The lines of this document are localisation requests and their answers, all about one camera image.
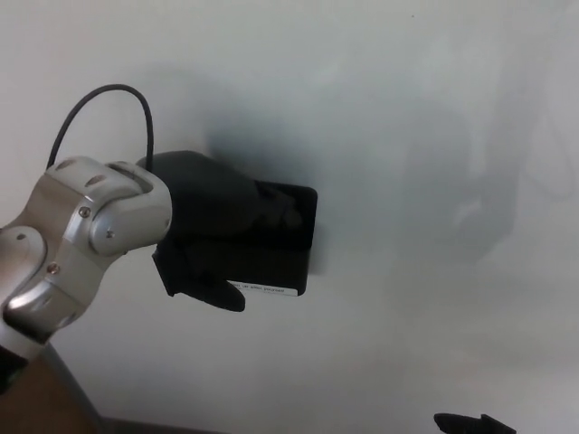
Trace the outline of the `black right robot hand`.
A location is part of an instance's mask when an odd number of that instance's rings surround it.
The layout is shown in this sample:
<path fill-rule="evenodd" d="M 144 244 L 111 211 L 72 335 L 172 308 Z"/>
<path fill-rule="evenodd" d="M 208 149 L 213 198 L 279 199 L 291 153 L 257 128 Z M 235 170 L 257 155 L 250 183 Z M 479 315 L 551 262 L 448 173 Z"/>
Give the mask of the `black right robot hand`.
<path fill-rule="evenodd" d="M 520 429 L 504 414 L 492 408 L 451 402 L 432 412 L 432 422 L 439 433 L 515 434 Z"/>

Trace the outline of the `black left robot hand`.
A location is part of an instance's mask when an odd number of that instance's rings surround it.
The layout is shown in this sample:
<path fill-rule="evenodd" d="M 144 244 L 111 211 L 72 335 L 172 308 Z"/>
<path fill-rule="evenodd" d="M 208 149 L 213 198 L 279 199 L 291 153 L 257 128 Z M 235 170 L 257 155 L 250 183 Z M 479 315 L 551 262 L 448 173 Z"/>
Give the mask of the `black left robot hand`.
<path fill-rule="evenodd" d="M 169 296 L 233 312 L 237 283 L 304 291 L 311 228 L 294 189 L 257 181 L 193 151 L 153 158 L 173 217 L 153 261 Z"/>

